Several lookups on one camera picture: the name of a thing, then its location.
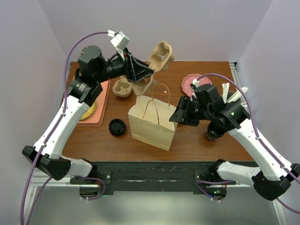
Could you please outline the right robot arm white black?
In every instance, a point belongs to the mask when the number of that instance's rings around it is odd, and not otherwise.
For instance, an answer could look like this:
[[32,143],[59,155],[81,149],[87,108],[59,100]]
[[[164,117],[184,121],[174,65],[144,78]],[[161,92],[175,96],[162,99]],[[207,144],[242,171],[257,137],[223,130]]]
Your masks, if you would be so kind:
[[238,100],[224,103],[211,84],[197,87],[194,94],[194,97],[180,97],[169,121],[196,127],[200,121],[208,120],[207,139],[213,141],[228,133],[257,163],[256,167],[249,167],[219,159],[208,169],[205,183],[235,181],[252,186],[269,201],[284,194],[299,176],[300,165],[283,159],[262,134],[254,130],[250,114]]

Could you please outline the black coffee cup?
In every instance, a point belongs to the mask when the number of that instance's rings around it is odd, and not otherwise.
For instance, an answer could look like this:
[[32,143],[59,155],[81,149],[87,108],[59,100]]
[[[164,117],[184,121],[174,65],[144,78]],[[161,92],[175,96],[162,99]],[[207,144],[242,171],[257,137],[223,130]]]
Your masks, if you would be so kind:
[[212,122],[208,125],[206,131],[206,138],[210,141],[215,141],[216,139],[222,137],[225,134],[224,130],[217,127]]

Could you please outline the brown paper bag with handles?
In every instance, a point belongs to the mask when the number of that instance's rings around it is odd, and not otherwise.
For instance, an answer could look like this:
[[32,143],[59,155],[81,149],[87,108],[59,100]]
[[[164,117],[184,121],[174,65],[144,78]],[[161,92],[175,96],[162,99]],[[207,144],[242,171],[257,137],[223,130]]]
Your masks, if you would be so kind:
[[177,122],[169,119],[176,107],[151,96],[137,96],[136,103],[128,111],[132,137],[141,142],[168,151],[171,147]]

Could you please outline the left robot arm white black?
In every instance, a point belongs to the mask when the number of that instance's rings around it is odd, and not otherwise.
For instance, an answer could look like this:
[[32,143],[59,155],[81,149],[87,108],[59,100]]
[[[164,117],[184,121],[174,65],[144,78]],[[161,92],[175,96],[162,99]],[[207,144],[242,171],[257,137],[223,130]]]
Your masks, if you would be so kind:
[[128,81],[135,83],[154,74],[154,70],[128,51],[125,51],[124,58],[118,56],[105,60],[100,48],[95,45],[82,49],[78,63],[79,68],[61,108],[42,137],[33,146],[26,145],[22,154],[35,168],[55,180],[67,175],[80,176],[85,183],[92,184],[97,179],[97,172],[90,162],[62,155],[66,141],[102,92],[102,82],[124,75]]

